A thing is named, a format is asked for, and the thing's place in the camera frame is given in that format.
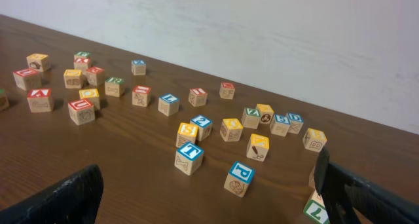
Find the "green R block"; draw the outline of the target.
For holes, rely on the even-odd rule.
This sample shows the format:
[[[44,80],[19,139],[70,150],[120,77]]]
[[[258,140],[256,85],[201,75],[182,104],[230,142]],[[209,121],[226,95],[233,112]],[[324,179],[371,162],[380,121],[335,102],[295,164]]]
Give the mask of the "green R block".
[[[120,97],[125,92],[125,80],[117,77],[110,77],[105,81],[105,94],[107,96]]]

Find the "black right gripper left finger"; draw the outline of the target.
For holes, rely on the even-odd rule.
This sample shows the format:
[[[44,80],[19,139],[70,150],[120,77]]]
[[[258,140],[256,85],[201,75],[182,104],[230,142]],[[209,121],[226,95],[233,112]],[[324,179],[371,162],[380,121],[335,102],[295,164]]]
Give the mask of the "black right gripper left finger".
[[[104,182],[92,164],[1,211],[2,223],[94,223]]]

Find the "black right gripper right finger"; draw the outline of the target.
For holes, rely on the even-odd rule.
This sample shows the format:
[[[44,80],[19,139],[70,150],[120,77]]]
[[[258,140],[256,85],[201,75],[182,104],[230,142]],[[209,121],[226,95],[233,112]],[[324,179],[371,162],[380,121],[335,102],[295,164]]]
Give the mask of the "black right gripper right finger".
[[[326,147],[319,152],[314,183],[331,223],[359,223],[359,212],[372,223],[418,224],[417,204],[331,162]]]

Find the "green B block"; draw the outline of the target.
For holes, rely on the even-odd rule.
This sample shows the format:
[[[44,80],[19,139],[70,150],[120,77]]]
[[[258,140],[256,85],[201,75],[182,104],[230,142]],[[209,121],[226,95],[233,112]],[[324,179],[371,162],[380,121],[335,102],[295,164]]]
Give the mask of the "green B block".
[[[9,100],[4,89],[0,90],[0,111],[9,107]]]

